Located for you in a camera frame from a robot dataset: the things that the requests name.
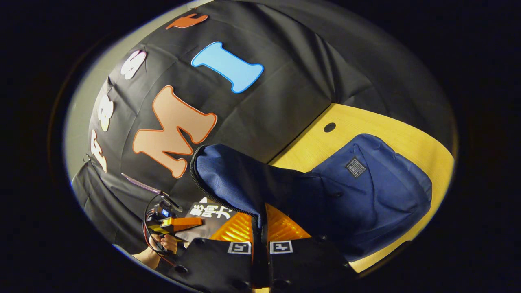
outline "black cable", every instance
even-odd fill
[[[159,194],[156,194],[156,196],[154,196],[152,199],[150,199],[150,201],[149,201],[148,204],[146,205],[145,211],[144,211],[144,213],[143,213],[143,223],[142,223],[142,224],[143,224],[143,228],[144,228],[145,231],[146,231],[146,233],[145,233],[145,242],[148,244],[148,247],[150,247],[152,250],[154,250],[154,251],[155,251],[156,253],[158,253],[158,254],[161,254],[161,253],[164,254],[165,252],[164,252],[164,251],[157,251],[157,250],[155,250],[155,249],[152,247],[152,245],[148,242],[148,238],[152,238],[153,242],[156,243],[156,246],[158,247],[158,245],[157,245],[157,241],[154,239],[154,237],[150,237],[150,236],[152,236],[152,235],[150,235],[150,232],[148,232],[148,227],[145,225],[145,220],[146,220],[146,218],[147,218],[147,216],[148,216],[148,207],[150,206],[150,204],[152,203],[152,201],[153,201],[156,197],[161,196],[161,195],[163,195],[162,192],[159,193]]]

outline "red wire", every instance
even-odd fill
[[[150,245],[150,243],[148,242],[148,238],[146,236],[146,230],[145,230],[145,224],[143,223],[143,235],[145,236],[145,241],[146,241],[146,244],[152,248],[152,246]],[[157,253],[157,255],[162,258],[163,260],[165,260],[167,263],[173,265],[173,266],[176,266],[175,264],[169,262],[167,259],[165,259],[161,254]]]

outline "letter cutout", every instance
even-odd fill
[[[187,27],[194,26],[194,25],[196,25],[198,23],[201,23],[201,22],[205,21],[208,18],[208,15],[202,15],[202,16],[199,16],[197,18],[193,18],[193,16],[196,16],[196,15],[197,15],[197,13],[193,13],[193,14],[190,14],[190,15],[188,15],[186,17],[178,18],[174,22],[169,24],[166,27],[166,29],[171,29],[171,28],[184,29],[184,28],[187,28]]]
[[[130,55],[121,67],[121,74],[125,75],[125,79],[131,79],[134,76],[135,72],[145,61],[145,57],[146,52],[141,52],[140,50],[137,50]]]
[[[204,65],[231,82],[231,91],[241,93],[249,88],[264,70],[261,64],[249,64],[222,48],[221,42],[213,42],[193,59],[192,66]]]
[[[104,95],[100,101],[98,108],[98,119],[101,121],[101,129],[107,131],[110,118],[114,112],[114,102],[108,99],[108,95]]]
[[[103,151],[101,150],[100,144],[96,140],[97,135],[96,131],[92,129],[91,131],[91,153],[96,157],[98,162],[100,163],[101,167],[103,168],[103,171],[107,173],[107,159],[102,156],[101,154]]]
[[[174,159],[167,153],[191,155],[193,150],[181,134],[181,129],[188,133],[193,143],[201,143],[214,128],[217,116],[214,113],[204,114],[188,105],[173,93],[171,86],[159,91],[152,102],[152,109],[162,130],[138,130],[132,149],[134,153],[145,153],[168,168],[174,178],[181,178],[187,161]]]

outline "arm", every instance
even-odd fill
[[[164,248],[172,251],[173,253],[177,253],[177,242],[171,235],[165,235],[164,238],[161,238],[157,234],[152,234],[152,236],[148,239],[148,242],[155,250],[157,250],[157,246],[152,240],[152,237],[154,237],[154,240],[156,240],[157,242],[161,242],[161,245]],[[142,252],[138,254],[133,254],[132,256],[154,270],[157,268],[157,265],[160,260],[159,254],[157,254],[152,248],[150,248],[150,246]]]

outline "blue backpack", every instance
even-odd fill
[[[311,236],[326,236],[349,262],[397,240],[429,210],[432,183],[378,137],[358,135],[310,172],[277,168],[222,144],[194,153],[190,171],[214,201],[253,217],[265,203]]]

